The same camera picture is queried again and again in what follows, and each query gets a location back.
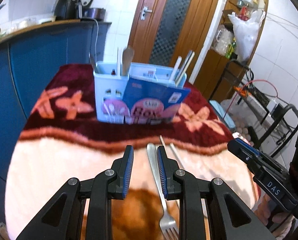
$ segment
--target red blanket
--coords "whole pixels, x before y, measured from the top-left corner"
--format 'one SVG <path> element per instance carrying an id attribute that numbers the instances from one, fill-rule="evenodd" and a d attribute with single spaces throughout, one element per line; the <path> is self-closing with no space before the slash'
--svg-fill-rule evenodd
<path id="1" fill-rule="evenodd" d="M 169 124 L 128 125 L 99 122 L 95 111 L 91 65 L 60 67 L 32 109 L 20 140 L 54 137 L 87 147 L 116 153 L 126 145 L 135 149 L 149 142 L 173 142 L 182 149 L 204 155 L 226 149 L 231 132 L 218 119 L 201 93 L 188 82 L 191 92 Z"/>

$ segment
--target silver bolt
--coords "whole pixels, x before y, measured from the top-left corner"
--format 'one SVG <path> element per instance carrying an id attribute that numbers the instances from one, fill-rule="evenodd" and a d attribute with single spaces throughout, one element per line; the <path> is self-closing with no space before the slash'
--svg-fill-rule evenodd
<path id="1" fill-rule="evenodd" d="M 76 185 L 78 182 L 78 180 L 76 178 L 72 178 L 70 180 L 68 180 L 69 185 Z"/>
<path id="2" fill-rule="evenodd" d="M 106 171 L 105 171 L 105 174 L 106 174 L 107 176 L 112 176 L 112 175 L 114 174 L 114 170 L 106 170 Z"/>
<path id="3" fill-rule="evenodd" d="M 185 172 L 184 170 L 177 170 L 177 171 L 176 171 L 176 174 L 177 174 L 178 176 L 183 176 L 183 175 L 186 174 L 186 172 Z"/>
<path id="4" fill-rule="evenodd" d="M 213 179 L 213 183 L 216 185 L 221 185 L 223 183 L 223 180 L 220 178 L 215 178 Z"/>

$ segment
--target wooden countertop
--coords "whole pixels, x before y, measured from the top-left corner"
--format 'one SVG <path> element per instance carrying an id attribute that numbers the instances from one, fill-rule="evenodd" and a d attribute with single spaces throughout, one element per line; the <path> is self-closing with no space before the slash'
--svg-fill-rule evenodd
<path id="1" fill-rule="evenodd" d="M 96 24 L 96 22 L 92 21 L 92 20 L 81 21 L 80 19 L 73 19 L 73 20 L 62 20 L 62 21 L 55 21 L 55 22 L 33 25 L 33 26 L 29 26 L 27 28 L 23 28 L 21 30 L 15 31 L 13 33 L 10 33 L 10 34 L 0 38 L 0 45 L 7 41 L 12 40 L 13 38 L 23 36 L 24 34 L 28 34 L 33 31 L 39 31 L 39 30 L 43 30 L 44 28 L 52 28 L 54 26 L 68 25 L 68 24 L 83 24 L 84 25 L 84 24 Z M 110 22 L 98 22 L 98 24 L 111 24 L 111 23 Z"/>

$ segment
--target orange flower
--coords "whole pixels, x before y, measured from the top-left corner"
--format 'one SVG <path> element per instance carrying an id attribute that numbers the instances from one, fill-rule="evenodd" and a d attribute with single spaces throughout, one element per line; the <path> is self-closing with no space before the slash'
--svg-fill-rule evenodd
<path id="1" fill-rule="evenodd" d="M 38 110 L 42 118 L 54 119 L 55 114 L 51 109 L 50 99 L 58 97 L 67 91 L 68 91 L 67 87 L 54 88 L 48 91 L 44 90 L 41 93 L 36 104 L 34 105 L 33 109 L 31 110 L 30 114 L 33 114 L 36 110 Z"/>
<path id="2" fill-rule="evenodd" d="M 66 109 L 66 119 L 73 120 L 78 113 L 89 113 L 93 111 L 93 107 L 88 103 L 81 101 L 82 91 L 77 91 L 71 98 L 59 98 L 56 101 L 56 106 Z"/>
<path id="3" fill-rule="evenodd" d="M 187 104 L 182 103 L 178 114 L 182 115 L 186 119 L 185 124 L 190 132 L 199 130 L 205 124 L 215 132 L 225 135 L 224 130 L 219 125 L 219 123 L 221 123 L 219 119 L 208 120 L 210 110 L 207 106 L 204 106 L 198 113 L 195 114 Z M 179 116 L 175 116 L 172 121 L 180 122 L 181 119 Z"/>

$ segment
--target fork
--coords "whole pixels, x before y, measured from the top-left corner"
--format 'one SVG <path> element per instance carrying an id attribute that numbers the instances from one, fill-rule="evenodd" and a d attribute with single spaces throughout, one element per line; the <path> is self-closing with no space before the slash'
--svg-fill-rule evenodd
<path id="1" fill-rule="evenodd" d="M 160 229 L 162 231 L 162 234 L 165 240 L 178 240 L 179 229 L 174 218 L 171 217 L 171 215 L 169 215 L 168 213 L 167 203 L 161 189 L 160 173 L 159 173 L 158 162 L 157 162 L 157 150 L 154 144 L 149 143 L 147 145 L 147 154 L 148 154 L 151 170 L 153 173 L 153 177 L 158 188 L 161 204 L 163 207 L 163 216 L 159 222 Z"/>

